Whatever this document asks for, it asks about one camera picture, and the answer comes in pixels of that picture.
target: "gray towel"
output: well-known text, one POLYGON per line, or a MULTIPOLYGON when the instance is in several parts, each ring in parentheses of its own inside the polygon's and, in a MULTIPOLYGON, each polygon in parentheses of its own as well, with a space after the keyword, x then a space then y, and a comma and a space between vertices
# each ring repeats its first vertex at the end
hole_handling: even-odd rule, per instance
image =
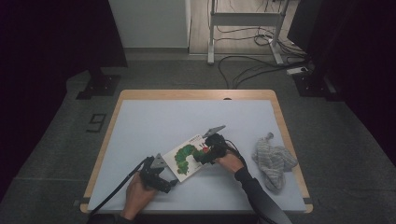
POLYGON ((265 174, 265 186, 278 192, 285 186, 284 172, 291 171, 298 162, 285 147, 271 147, 269 140, 272 138, 272 133, 261 138, 257 143, 257 152, 253 153, 252 158, 265 174))

